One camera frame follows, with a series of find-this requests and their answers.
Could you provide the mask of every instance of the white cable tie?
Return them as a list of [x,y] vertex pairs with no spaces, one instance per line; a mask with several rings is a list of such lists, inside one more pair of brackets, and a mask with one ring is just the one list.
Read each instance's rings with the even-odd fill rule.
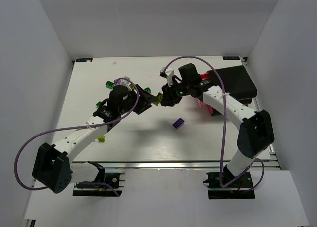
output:
[[87,129],[94,130],[91,126],[89,126],[89,122],[87,122]]
[[229,96],[230,94],[228,92],[222,93],[220,99],[222,99],[224,96]]

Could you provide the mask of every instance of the white tabletop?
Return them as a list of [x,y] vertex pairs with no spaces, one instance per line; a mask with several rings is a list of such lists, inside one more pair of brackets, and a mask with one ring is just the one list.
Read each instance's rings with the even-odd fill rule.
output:
[[[58,127],[84,124],[96,110],[96,103],[109,97],[107,81],[127,76],[143,88],[150,87],[157,95],[166,79],[159,76],[161,68],[174,57],[93,58],[92,62],[76,62],[60,116]],[[217,68],[241,65],[241,61],[225,61],[222,57],[203,57]],[[171,65],[178,68],[194,63],[199,73],[210,70],[194,59],[181,59]],[[175,129],[179,118],[185,124]],[[108,134],[104,143],[94,142],[75,161],[198,161],[219,160],[223,116],[211,116],[207,107],[199,107],[196,99],[185,97],[175,107],[152,106],[141,115],[132,113]],[[70,131],[55,134],[54,141]],[[237,150],[238,130],[227,123],[225,160]],[[264,151],[262,159],[270,159]]]
[[[251,171],[253,182],[261,172]],[[35,227],[297,227],[308,224],[289,171],[266,171],[255,199],[208,200],[204,171],[127,170],[118,197],[32,192]]]

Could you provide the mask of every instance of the white wall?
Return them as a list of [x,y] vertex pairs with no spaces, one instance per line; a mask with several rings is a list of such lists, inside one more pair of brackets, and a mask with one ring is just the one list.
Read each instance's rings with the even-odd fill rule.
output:
[[317,0],[280,0],[249,57],[277,157],[317,226]]
[[[0,221],[20,226],[29,191],[13,174],[14,157],[29,137],[56,125],[71,61],[38,0],[0,0]],[[30,185],[39,138],[23,153],[19,172]]]
[[40,0],[76,57],[248,56],[278,0]]

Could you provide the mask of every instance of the purple lego brick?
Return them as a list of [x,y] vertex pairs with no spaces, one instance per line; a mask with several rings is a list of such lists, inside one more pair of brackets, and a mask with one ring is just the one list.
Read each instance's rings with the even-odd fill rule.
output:
[[174,124],[173,124],[173,126],[176,128],[176,129],[178,129],[178,128],[180,128],[183,124],[184,124],[184,120],[183,119],[178,119]]

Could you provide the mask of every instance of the white arm segment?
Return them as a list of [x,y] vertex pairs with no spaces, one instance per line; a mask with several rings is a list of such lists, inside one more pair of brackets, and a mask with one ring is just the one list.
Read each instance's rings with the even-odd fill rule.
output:
[[[217,109],[217,111],[221,112],[223,115],[223,97],[220,86],[210,87],[208,91],[203,94],[203,101],[204,103]],[[240,124],[243,123],[244,118],[250,118],[255,114],[255,110],[241,104],[229,95],[226,96],[226,104],[227,118],[236,126],[238,130],[240,129]],[[245,170],[254,159],[255,157],[250,159],[244,156],[238,149],[230,162],[227,164],[227,168],[234,176],[237,176],[243,170]]]
[[[88,125],[103,123],[100,117],[90,117]],[[71,164],[76,156],[83,151],[91,142],[108,132],[108,125],[95,128],[79,129],[64,139],[55,143],[55,149],[61,153],[67,152]]]
[[[220,86],[212,86],[207,92],[203,93],[203,102],[214,107],[223,115],[223,97]],[[254,116],[255,110],[241,104],[233,97],[226,96],[227,118],[237,129],[240,129],[242,119]]]
[[238,176],[243,170],[245,170],[251,162],[256,158],[250,159],[244,156],[241,151],[238,149],[234,154],[230,162],[227,164],[228,170],[234,175]]
[[90,163],[72,163],[70,169],[72,170],[70,183],[81,181],[92,182],[99,172],[96,166]]
[[165,70],[165,74],[167,75],[167,84],[169,87],[171,87],[173,85],[173,76],[175,75],[175,72],[173,69],[168,67]]

